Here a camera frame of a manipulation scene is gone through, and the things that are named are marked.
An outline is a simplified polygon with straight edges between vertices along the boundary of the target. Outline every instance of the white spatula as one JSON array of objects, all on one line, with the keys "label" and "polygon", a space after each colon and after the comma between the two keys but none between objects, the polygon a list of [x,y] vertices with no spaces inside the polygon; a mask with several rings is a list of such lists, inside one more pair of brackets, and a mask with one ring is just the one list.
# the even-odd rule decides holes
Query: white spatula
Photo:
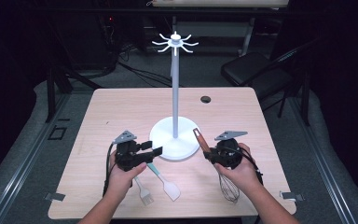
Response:
[{"label": "white spatula", "polygon": [[153,171],[153,173],[156,174],[156,176],[158,176],[158,178],[162,181],[162,183],[164,184],[164,191],[165,193],[168,194],[168,196],[170,196],[171,200],[175,201],[176,199],[179,198],[180,196],[180,190],[179,188],[173,184],[173,182],[170,182],[168,180],[166,180],[158,171],[158,169],[156,168],[156,166],[151,162],[148,163],[147,166],[150,168],[150,170]]}]

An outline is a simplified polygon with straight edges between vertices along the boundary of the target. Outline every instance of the chair seat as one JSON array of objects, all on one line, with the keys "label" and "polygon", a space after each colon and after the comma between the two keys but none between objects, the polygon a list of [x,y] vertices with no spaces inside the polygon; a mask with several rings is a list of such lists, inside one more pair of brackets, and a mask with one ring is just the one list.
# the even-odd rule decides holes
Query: chair seat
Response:
[{"label": "chair seat", "polygon": [[[225,63],[221,68],[221,75],[233,86],[240,86],[245,80],[250,79],[258,71],[270,64],[270,60],[260,53],[248,53],[231,62]],[[251,86],[259,101],[282,90],[292,80],[292,77],[282,69],[273,69],[256,77]]]}]

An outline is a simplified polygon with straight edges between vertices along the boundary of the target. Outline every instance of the chair backrest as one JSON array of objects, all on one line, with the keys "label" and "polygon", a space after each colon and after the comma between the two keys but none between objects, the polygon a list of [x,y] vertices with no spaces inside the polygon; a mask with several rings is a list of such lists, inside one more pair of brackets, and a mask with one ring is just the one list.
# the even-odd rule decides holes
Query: chair backrest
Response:
[{"label": "chair backrest", "polygon": [[248,80],[242,82],[240,86],[248,85],[249,83],[252,83],[253,79],[261,76],[263,73],[266,73],[267,71],[282,68],[284,64],[288,64],[290,62],[293,62],[295,59],[302,59],[302,56],[307,55],[308,59],[311,58],[312,50],[314,49],[314,46],[321,42],[322,38],[317,37],[310,42],[307,42],[295,49],[291,49],[288,52],[284,53],[280,57],[273,60],[271,63],[269,63],[264,68],[260,69],[252,78],[249,78]]}]

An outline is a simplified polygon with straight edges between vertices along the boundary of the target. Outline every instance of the right hand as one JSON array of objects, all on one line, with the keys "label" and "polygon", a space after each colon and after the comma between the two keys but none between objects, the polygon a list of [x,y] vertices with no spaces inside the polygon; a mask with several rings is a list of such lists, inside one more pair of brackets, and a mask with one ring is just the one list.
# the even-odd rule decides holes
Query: right hand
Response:
[{"label": "right hand", "polygon": [[[251,153],[251,149],[244,143],[239,143],[239,146]],[[248,194],[251,191],[261,186],[255,174],[254,166],[246,159],[242,158],[241,163],[233,170],[230,170],[219,163],[214,164],[217,172],[227,177],[235,186],[237,186],[243,193]]]}]

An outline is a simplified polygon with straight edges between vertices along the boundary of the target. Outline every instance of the chair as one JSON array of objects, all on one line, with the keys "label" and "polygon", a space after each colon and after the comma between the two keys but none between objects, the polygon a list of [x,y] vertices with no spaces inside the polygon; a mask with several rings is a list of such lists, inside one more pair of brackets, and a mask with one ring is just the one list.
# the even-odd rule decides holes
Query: chair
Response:
[{"label": "chair", "polygon": [[[278,114],[280,118],[285,99],[290,95],[296,94],[301,86],[303,86],[303,101],[301,104],[308,103],[308,99],[304,98],[308,98],[309,91],[309,83],[305,83],[309,81],[307,70],[310,67],[310,59],[314,46],[319,41],[320,38],[316,38],[284,53],[273,61],[258,52],[247,53],[231,62],[223,64],[221,75],[235,87],[252,87],[259,102],[279,91],[284,91],[281,100],[263,109],[265,111],[282,101]],[[305,122],[309,125],[308,116]]]}]

